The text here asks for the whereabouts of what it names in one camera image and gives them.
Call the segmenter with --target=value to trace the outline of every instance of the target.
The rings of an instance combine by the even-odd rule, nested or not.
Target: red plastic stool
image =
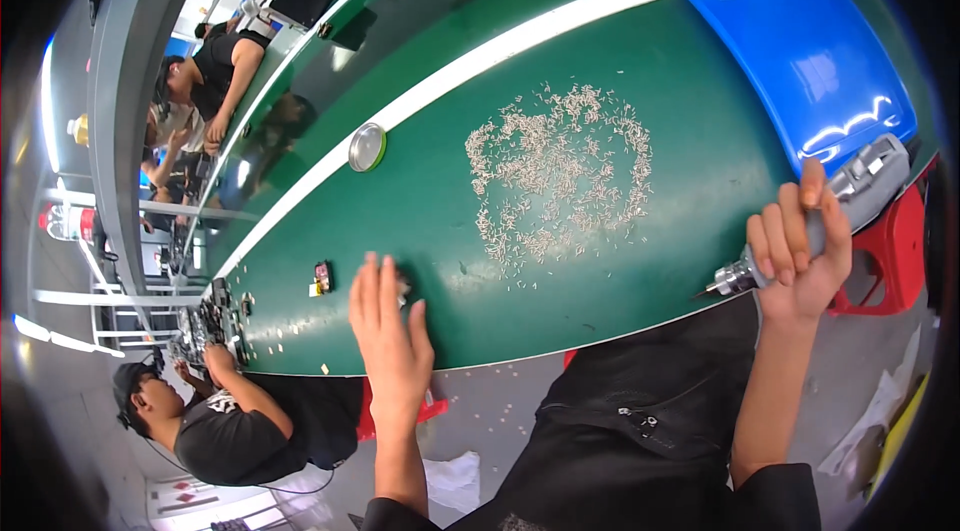
[[[853,249],[870,253],[876,281],[867,296],[854,304],[841,287],[826,311],[838,314],[880,316],[897,314],[913,307],[924,288],[924,200],[916,185],[910,185],[866,230],[853,236]],[[884,284],[882,301],[867,306],[874,292]]]
[[[377,439],[377,428],[374,426],[374,417],[370,414],[370,403],[374,401],[374,391],[370,387],[370,380],[363,378],[363,401],[360,404],[360,422],[357,424],[357,441],[366,442],[367,440]],[[419,412],[416,414],[416,422],[423,423],[438,415],[447,412],[448,403],[446,399],[434,399],[433,393],[428,389],[420,403]]]

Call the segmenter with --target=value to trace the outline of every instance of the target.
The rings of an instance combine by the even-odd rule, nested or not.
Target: gray concrete floor
[[[849,283],[853,293],[866,283],[858,262]],[[816,468],[863,414],[882,371],[892,374],[901,363],[918,326],[922,333],[915,377],[929,369],[934,332],[926,303],[924,293],[912,309],[895,316],[822,317],[790,460],[809,463],[814,469],[824,531],[847,528],[864,501],[850,488],[848,478],[827,476]],[[488,501],[526,445],[534,411],[562,370],[563,356],[553,354],[508,365],[437,373],[435,393],[450,400],[449,411],[422,425],[419,443],[423,457],[450,460],[466,451],[479,453],[480,501]],[[304,504],[299,518],[294,518],[297,526],[354,531],[348,513],[362,517],[373,496],[375,455],[375,441],[361,443],[330,486],[311,498],[311,504]],[[461,516],[430,503],[430,517],[441,528]]]

